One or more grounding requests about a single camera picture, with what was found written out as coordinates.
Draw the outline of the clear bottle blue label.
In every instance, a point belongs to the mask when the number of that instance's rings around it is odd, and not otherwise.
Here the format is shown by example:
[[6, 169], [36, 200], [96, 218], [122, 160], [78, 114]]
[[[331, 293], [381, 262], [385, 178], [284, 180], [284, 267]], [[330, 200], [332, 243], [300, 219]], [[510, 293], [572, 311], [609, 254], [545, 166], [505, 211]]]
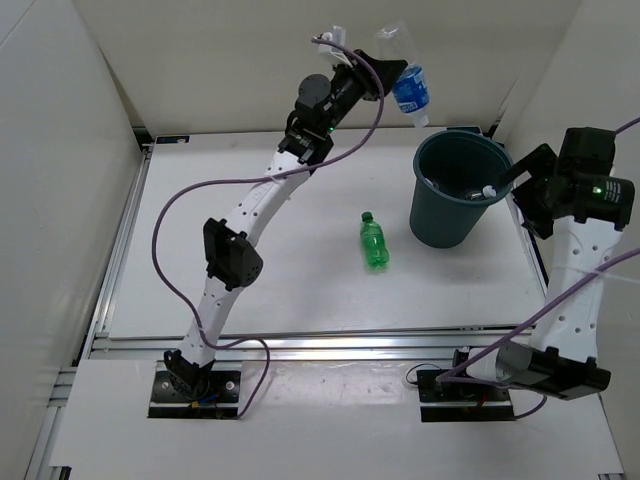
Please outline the clear bottle blue label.
[[497, 193], [493, 186], [487, 185], [482, 189], [482, 194], [485, 198], [495, 198]]
[[429, 124], [427, 106], [430, 95], [408, 27], [403, 21], [384, 26], [375, 34], [375, 45], [382, 60], [407, 62], [407, 67], [392, 88], [392, 94], [400, 111], [411, 119], [416, 128], [426, 127]]

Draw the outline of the green plastic bottle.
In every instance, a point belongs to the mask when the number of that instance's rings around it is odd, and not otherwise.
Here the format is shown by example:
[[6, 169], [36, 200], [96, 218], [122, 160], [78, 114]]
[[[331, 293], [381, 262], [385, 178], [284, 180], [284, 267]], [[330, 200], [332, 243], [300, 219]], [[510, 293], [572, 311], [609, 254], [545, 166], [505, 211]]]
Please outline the green plastic bottle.
[[386, 246], [385, 236], [381, 226], [374, 220], [373, 214], [369, 211], [361, 214], [359, 240], [366, 266], [371, 270], [387, 270], [390, 254]]

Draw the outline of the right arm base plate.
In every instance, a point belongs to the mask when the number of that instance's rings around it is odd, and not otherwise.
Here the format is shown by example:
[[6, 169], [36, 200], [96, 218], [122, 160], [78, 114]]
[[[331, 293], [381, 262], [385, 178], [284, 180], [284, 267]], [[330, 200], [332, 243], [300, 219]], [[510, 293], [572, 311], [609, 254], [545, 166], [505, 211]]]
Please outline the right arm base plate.
[[508, 422], [515, 420], [509, 392], [488, 381], [440, 382], [436, 378], [447, 372], [432, 362], [418, 363], [405, 374], [405, 382], [418, 390], [423, 423]]

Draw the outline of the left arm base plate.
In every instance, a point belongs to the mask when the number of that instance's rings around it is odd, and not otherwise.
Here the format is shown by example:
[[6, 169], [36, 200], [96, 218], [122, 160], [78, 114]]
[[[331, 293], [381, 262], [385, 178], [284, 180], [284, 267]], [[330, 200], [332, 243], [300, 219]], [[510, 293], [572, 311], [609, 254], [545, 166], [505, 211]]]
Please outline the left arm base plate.
[[152, 419], [231, 420], [239, 413], [241, 368], [214, 367], [204, 383], [188, 393], [164, 366], [157, 365], [147, 409]]

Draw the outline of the dark teal plastic bin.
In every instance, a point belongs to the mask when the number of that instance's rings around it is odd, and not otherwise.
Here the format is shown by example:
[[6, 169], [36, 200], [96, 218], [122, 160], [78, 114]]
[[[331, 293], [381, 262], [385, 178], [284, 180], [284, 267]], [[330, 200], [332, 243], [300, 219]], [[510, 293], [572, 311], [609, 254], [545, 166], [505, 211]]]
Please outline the dark teal plastic bin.
[[[511, 185], [497, 177], [513, 166], [506, 150], [468, 130], [447, 129], [424, 140], [413, 158], [415, 187], [409, 227], [423, 244], [448, 249], [461, 244], [485, 211], [503, 200]], [[495, 198], [466, 201], [464, 195], [491, 185]]]

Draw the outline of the aluminium front rail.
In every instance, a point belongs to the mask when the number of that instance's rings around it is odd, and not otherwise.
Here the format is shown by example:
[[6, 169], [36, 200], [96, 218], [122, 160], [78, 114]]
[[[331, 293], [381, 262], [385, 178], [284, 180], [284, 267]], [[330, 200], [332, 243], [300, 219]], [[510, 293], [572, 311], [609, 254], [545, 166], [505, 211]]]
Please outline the aluminium front rail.
[[[511, 326], [352, 330], [344, 332], [264, 334], [264, 342], [250, 340], [228, 351], [222, 361], [258, 360], [268, 347], [277, 361], [329, 360], [446, 360], [462, 347], [480, 348], [498, 340]], [[89, 347], [89, 359], [159, 359], [178, 347], [176, 336], [115, 338], [98, 334]]]

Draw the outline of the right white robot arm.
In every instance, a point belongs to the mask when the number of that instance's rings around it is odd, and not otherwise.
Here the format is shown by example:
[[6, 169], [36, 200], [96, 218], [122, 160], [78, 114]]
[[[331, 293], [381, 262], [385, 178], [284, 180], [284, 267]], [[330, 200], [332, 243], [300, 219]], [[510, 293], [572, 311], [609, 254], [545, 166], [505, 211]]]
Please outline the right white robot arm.
[[[555, 251], [545, 304], [484, 349], [441, 374], [460, 399], [477, 396], [485, 384], [520, 388], [561, 400], [604, 391], [610, 371], [597, 364], [597, 322], [611, 267], [634, 257], [613, 251], [630, 223], [635, 186], [612, 176], [615, 136], [566, 139], [559, 153], [542, 144], [499, 178], [509, 184], [529, 179], [512, 194], [524, 227], [541, 239], [553, 237]], [[531, 328], [525, 344], [514, 334]]]

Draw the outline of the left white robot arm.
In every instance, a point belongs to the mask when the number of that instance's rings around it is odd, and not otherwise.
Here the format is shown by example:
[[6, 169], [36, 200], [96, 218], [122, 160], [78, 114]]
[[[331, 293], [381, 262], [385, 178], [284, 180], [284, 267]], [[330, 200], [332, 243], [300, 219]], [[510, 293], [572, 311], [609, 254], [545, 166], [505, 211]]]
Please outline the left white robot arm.
[[164, 354], [170, 381], [187, 400], [204, 398], [212, 389], [222, 328], [238, 296], [263, 268], [256, 246], [264, 229], [291, 194], [327, 164], [331, 133], [344, 117], [361, 100], [383, 102], [407, 66], [357, 50], [334, 65], [332, 77], [307, 76], [264, 176], [251, 181], [247, 196], [229, 214], [205, 222], [204, 291], [199, 303], [189, 306], [193, 320], [183, 340]]

